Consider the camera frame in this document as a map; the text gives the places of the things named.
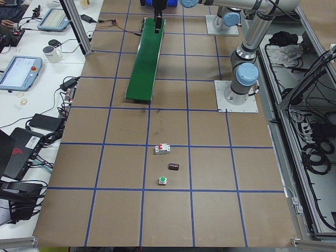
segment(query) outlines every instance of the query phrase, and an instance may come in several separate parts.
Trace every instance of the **conveyor belt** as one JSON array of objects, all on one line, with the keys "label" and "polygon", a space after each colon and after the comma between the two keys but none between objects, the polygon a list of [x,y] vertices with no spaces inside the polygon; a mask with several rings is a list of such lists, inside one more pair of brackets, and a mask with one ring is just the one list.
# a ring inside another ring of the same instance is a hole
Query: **conveyor belt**
[{"label": "conveyor belt", "polygon": [[145,20],[138,54],[126,92],[127,99],[140,101],[150,101],[152,99],[163,29],[164,26],[162,25],[160,32],[156,34],[154,33],[154,19],[147,18]]}]

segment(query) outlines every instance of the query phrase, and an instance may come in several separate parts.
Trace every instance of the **power strip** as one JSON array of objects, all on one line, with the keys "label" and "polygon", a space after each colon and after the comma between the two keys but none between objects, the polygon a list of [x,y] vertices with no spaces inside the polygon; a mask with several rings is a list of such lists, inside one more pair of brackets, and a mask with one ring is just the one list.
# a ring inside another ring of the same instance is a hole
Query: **power strip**
[{"label": "power strip", "polygon": [[306,123],[306,122],[301,123],[301,132],[302,134],[306,136],[305,139],[307,143],[314,143],[312,136],[311,136],[312,129],[309,123]]}]

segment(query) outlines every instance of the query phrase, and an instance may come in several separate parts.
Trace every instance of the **small brown block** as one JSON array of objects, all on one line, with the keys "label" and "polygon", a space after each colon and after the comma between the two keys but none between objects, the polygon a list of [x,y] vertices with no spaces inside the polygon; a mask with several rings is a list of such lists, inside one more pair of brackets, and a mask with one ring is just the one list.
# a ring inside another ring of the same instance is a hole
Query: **small brown block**
[{"label": "small brown block", "polygon": [[178,171],[179,168],[180,168],[180,165],[179,165],[179,164],[173,164],[173,163],[170,163],[170,164],[168,165],[168,169],[169,169],[169,170]]}]

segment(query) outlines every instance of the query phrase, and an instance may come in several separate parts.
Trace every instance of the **metal bracket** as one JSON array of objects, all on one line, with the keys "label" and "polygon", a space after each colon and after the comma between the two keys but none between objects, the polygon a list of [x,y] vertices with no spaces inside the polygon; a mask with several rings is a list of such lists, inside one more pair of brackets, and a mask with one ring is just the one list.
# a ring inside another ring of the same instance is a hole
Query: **metal bracket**
[{"label": "metal bracket", "polygon": [[215,20],[214,15],[206,15],[205,20],[206,20],[206,29],[208,31],[208,35],[212,36],[228,36],[228,37],[237,37],[239,36],[238,28],[237,26],[232,26],[228,30],[216,30],[215,27],[213,26],[213,22]]},{"label": "metal bracket", "polygon": [[19,248],[19,247],[35,247],[38,243],[38,237],[25,237],[13,239],[0,239],[0,249]]},{"label": "metal bracket", "polygon": [[215,80],[215,90],[217,98],[217,108],[219,112],[240,112],[240,113],[258,113],[258,106],[254,96],[248,97],[242,105],[229,103],[224,97],[224,91],[231,85],[231,81]]}]

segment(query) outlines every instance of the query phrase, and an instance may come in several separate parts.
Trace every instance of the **metal base plate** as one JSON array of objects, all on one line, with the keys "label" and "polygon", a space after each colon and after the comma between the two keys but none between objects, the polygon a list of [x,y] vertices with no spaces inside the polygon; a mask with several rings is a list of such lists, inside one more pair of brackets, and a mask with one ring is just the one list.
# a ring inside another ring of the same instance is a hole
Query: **metal base plate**
[{"label": "metal base plate", "polygon": [[224,91],[231,85],[228,80],[215,80],[217,107],[219,112],[239,112],[239,113],[258,113],[258,106],[254,96],[248,97],[242,105],[233,105],[224,97]]},{"label": "metal base plate", "polygon": [[228,30],[221,30],[218,31],[215,29],[213,26],[213,22],[215,20],[215,15],[206,15],[206,29],[208,31],[208,35],[213,35],[213,36],[230,36],[230,37],[236,37],[239,36],[238,28],[237,26],[232,26]]}]

